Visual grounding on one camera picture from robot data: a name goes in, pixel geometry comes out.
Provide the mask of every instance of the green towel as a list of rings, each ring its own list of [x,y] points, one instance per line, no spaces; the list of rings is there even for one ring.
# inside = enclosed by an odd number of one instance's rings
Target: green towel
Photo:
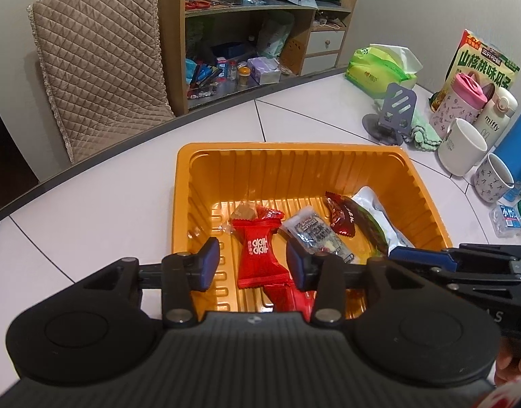
[[[374,103],[381,113],[384,100],[375,99]],[[416,109],[414,111],[414,116],[412,117],[412,129],[410,132],[410,137],[405,136],[404,141],[408,143],[414,143],[415,147],[419,150],[434,152],[442,142],[442,139],[428,123],[423,114]]]

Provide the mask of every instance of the pink lid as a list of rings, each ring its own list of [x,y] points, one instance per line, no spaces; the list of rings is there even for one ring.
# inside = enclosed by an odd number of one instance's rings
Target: pink lid
[[[482,92],[482,88],[476,81],[465,75],[458,73],[452,83],[452,89],[459,95],[465,103],[471,107],[480,110],[487,104],[487,98]]]

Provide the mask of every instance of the wall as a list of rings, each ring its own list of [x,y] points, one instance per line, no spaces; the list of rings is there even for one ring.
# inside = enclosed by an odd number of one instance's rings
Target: wall
[[[340,65],[370,43],[407,46],[424,66],[418,83],[430,91],[442,87],[465,28],[521,68],[521,0],[357,0],[351,24]],[[521,106],[521,70],[512,93]]]
[[[37,59],[26,7],[0,0],[0,115],[39,180],[69,167]]]

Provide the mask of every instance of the human hand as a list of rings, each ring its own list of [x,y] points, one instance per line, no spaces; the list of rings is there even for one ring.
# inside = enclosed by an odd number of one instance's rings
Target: human hand
[[[495,385],[500,386],[521,376],[521,352],[514,341],[503,337],[499,354],[495,362]]]

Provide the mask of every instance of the green tissue package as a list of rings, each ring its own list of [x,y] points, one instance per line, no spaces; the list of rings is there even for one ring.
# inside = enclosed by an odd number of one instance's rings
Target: green tissue package
[[[372,98],[383,98],[390,83],[411,89],[416,73],[423,68],[406,47],[370,45],[355,51],[346,70],[346,78]]]

